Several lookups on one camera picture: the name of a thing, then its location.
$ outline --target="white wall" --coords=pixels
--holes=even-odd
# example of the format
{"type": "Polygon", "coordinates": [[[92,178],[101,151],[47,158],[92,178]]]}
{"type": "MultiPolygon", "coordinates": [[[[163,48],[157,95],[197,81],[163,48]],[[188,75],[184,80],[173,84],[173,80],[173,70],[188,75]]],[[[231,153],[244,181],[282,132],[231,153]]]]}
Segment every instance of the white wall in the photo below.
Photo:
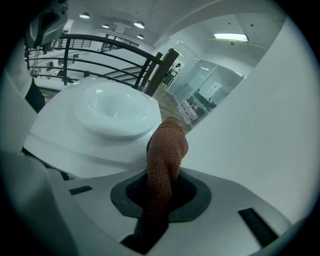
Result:
{"type": "Polygon", "coordinates": [[[138,49],[147,52],[148,54],[153,54],[155,48],[145,44],[139,44],[138,49]]]}
{"type": "Polygon", "coordinates": [[[292,223],[319,185],[319,64],[287,19],[253,72],[187,134],[183,167],[238,182],[292,223]]]}
{"type": "MultiPolygon", "coordinates": [[[[93,30],[89,23],[80,20],[74,20],[69,30],[69,34],[81,34],[81,35],[92,35],[97,37],[106,37],[106,32],[93,30]]],[[[92,41],[90,49],[93,51],[100,51],[103,43],[92,41]]]]}

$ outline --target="brown knitted sleeve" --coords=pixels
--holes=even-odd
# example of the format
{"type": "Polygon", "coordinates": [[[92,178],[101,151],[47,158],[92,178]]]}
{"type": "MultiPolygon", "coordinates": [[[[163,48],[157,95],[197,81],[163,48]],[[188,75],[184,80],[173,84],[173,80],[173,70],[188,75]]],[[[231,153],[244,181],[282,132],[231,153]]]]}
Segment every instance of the brown knitted sleeve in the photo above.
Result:
{"type": "Polygon", "coordinates": [[[147,146],[147,195],[143,208],[142,233],[148,242],[168,226],[172,184],[177,180],[188,143],[179,122],[166,119],[152,135],[147,146]]]}

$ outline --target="white bowl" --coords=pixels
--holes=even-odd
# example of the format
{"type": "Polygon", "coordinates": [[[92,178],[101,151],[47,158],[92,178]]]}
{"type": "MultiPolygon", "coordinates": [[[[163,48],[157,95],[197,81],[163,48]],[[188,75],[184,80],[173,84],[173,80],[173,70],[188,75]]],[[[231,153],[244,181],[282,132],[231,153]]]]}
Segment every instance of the white bowl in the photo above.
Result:
{"type": "Polygon", "coordinates": [[[81,124],[112,137],[140,137],[155,125],[151,102],[138,90],[116,82],[82,90],[73,101],[73,111],[81,124]]]}

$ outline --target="wooden floor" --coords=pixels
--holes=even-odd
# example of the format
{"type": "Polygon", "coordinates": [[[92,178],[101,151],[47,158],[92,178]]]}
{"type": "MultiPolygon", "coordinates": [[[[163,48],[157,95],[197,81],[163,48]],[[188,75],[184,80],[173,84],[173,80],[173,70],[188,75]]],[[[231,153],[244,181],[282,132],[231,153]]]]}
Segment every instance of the wooden floor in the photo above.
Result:
{"type": "MultiPolygon", "coordinates": [[[[164,121],[165,119],[170,117],[176,118],[179,121],[184,134],[187,134],[192,130],[192,128],[190,125],[185,123],[182,115],[179,113],[179,110],[177,108],[176,100],[170,93],[166,92],[166,89],[166,87],[160,85],[153,95],[153,97],[158,101],[161,119],[162,121],[164,121]]],[[[57,92],[52,92],[44,89],[41,90],[41,92],[44,95],[45,103],[48,103],[57,94],[57,92]]]]}

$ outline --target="glass wall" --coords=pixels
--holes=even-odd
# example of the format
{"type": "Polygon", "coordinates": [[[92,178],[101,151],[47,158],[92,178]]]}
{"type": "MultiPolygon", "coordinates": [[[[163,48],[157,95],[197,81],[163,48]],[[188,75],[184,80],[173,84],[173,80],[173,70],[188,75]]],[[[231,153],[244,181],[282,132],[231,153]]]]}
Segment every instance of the glass wall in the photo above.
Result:
{"type": "Polygon", "coordinates": [[[214,63],[189,58],[168,92],[178,103],[184,121],[194,127],[244,79],[214,63]]]}

